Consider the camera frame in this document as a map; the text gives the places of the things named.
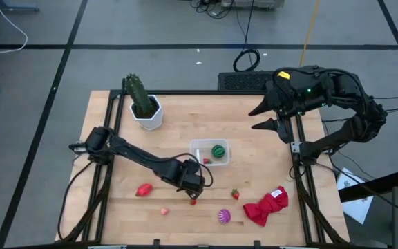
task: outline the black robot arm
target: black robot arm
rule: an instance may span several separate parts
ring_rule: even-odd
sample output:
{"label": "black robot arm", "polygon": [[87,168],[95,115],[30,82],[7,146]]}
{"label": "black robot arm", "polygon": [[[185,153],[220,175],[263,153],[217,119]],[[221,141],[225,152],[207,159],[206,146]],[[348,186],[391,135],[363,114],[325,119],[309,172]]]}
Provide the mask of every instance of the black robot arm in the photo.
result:
{"label": "black robot arm", "polygon": [[[203,191],[205,179],[202,177],[201,164],[194,157],[195,160],[189,159],[183,162],[176,159],[176,157],[159,158],[116,136],[107,127],[93,128],[85,143],[70,145],[70,149],[74,151],[75,146],[84,147],[89,155],[88,159],[100,165],[108,164],[111,155],[119,155],[132,160],[153,170],[157,177],[177,187],[178,191],[185,190],[192,199],[198,198]],[[184,155],[192,156],[191,154],[181,154],[179,156]]]}
{"label": "black robot arm", "polygon": [[277,131],[285,143],[291,142],[285,128],[286,118],[332,105],[356,112],[340,130],[315,142],[296,143],[294,149],[300,153],[304,163],[314,164],[321,152],[338,149],[351,141],[368,142],[386,123],[388,114],[372,96],[365,94],[357,75],[341,69],[318,66],[280,68],[274,71],[272,80],[266,82],[266,88],[263,101],[249,115],[274,111],[277,120],[270,118],[255,124],[252,129]]}

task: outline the green ball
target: green ball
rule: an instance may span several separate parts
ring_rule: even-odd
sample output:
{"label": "green ball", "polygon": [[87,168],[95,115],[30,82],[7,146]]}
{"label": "green ball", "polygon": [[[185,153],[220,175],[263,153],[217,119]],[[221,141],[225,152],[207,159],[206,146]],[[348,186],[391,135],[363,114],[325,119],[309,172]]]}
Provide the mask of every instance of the green ball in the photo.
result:
{"label": "green ball", "polygon": [[225,155],[225,149],[222,145],[215,145],[213,149],[211,149],[211,154],[215,158],[222,158]]}

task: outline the black keyboard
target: black keyboard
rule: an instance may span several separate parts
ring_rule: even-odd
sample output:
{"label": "black keyboard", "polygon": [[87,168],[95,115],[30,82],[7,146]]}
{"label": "black keyboard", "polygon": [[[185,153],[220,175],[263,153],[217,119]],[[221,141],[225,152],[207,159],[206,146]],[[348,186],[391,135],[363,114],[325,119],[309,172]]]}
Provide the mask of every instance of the black keyboard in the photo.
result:
{"label": "black keyboard", "polygon": [[265,83],[272,80],[273,71],[219,73],[219,90],[265,90]]}

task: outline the wooden tabletop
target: wooden tabletop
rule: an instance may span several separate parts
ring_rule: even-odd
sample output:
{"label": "wooden tabletop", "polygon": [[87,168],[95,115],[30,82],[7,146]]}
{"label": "wooden tabletop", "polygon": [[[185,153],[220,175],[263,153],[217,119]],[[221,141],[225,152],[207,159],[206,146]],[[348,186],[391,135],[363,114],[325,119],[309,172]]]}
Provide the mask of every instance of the wooden tabletop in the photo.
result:
{"label": "wooden tabletop", "polygon": [[[274,112],[255,117],[247,115],[262,96],[159,95],[158,98],[164,122],[159,129],[147,131],[133,120],[129,109],[131,99],[127,96],[119,136],[159,157],[188,152],[193,139],[224,138],[231,145],[230,164],[211,168],[213,186],[205,188],[196,205],[190,205],[184,192],[176,192],[151,170],[117,156],[102,243],[152,244],[154,239],[160,239],[162,245],[245,246],[253,245],[254,240],[260,240],[263,246],[304,245],[295,183],[288,176],[292,166],[289,145],[280,141],[273,131],[250,128],[269,117],[274,118]],[[108,91],[91,93],[81,140],[87,138],[93,127],[103,124],[107,102]],[[308,140],[323,136],[318,111],[304,116],[304,127]],[[326,158],[320,162],[329,165]],[[86,157],[76,160],[71,177],[86,164]],[[64,236],[87,208],[93,172],[94,166],[81,174],[70,189],[61,223]],[[338,233],[349,240],[332,172],[315,166],[313,175],[322,213]],[[135,191],[143,183],[151,183],[155,189],[149,196],[136,197]],[[271,214],[264,228],[250,221],[243,205],[257,203],[279,185],[289,195],[289,206]],[[230,194],[234,188],[240,191],[238,201]],[[163,207],[170,209],[166,216],[160,214]],[[225,225],[217,218],[223,208],[231,212],[231,222]],[[93,220],[92,231],[97,214]]]}

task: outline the white paper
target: white paper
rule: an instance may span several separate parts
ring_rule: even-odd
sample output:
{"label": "white paper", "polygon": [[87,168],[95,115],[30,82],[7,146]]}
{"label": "white paper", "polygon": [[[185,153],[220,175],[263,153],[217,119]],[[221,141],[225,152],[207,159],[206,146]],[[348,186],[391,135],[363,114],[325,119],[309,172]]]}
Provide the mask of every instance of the white paper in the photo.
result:
{"label": "white paper", "polygon": [[279,194],[282,194],[282,191],[281,191],[281,190],[274,190],[274,191],[271,193],[271,195],[272,195],[274,198],[276,198]]}
{"label": "white paper", "polygon": [[[348,176],[351,176],[358,182],[363,183],[363,180],[361,178],[353,175],[346,168],[343,168],[342,170],[343,170],[343,172],[348,174]],[[357,183],[355,181],[353,181],[351,178],[347,177],[345,174],[342,174],[342,173],[340,173],[339,177],[337,178],[337,189],[338,190],[341,190],[345,187],[354,186],[356,184]],[[371,201],[372,201],[372,196],[369,196],[364,199],[359,199],[359,200],[355,200],[355,201],[348,201],[348,202],[342,203],[343,212],[345,214],[347,214],[348,216],[350,216],[351,218],[355,219],[360,224],[363,224],[363,222],[365,222],[365,218],[368,213],[368,210],[370,209]]]}

